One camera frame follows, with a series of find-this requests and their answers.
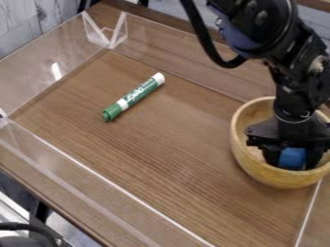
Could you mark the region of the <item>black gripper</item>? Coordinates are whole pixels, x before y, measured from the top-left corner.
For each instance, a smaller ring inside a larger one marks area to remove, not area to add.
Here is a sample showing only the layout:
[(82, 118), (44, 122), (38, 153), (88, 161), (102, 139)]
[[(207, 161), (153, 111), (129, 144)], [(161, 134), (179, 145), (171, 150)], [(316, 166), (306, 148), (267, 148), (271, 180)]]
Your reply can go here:
[(245, 145), (261, 148), (265, 162), (277, 166), (280, 148), (303, 148), (307, 151), (306, 169), (311, 170), (330, 149), (330, 123), (316, 112), (303, 123), (284, 123), (276, 117), (252, 123), (244, 129)]

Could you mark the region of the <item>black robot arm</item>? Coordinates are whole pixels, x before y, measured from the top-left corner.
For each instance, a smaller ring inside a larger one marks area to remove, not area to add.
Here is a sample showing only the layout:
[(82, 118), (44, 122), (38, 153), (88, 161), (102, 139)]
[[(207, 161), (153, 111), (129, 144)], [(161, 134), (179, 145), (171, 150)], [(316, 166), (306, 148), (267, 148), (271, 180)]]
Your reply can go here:
[(330, 151), (330, 52), (298, 14), (295, 0), (207, 0), (220, 32), (245, 59), (260, 59), (275, 82), (271, 116), (244, 129), (245, 144), (284, 170), (311, 170)]

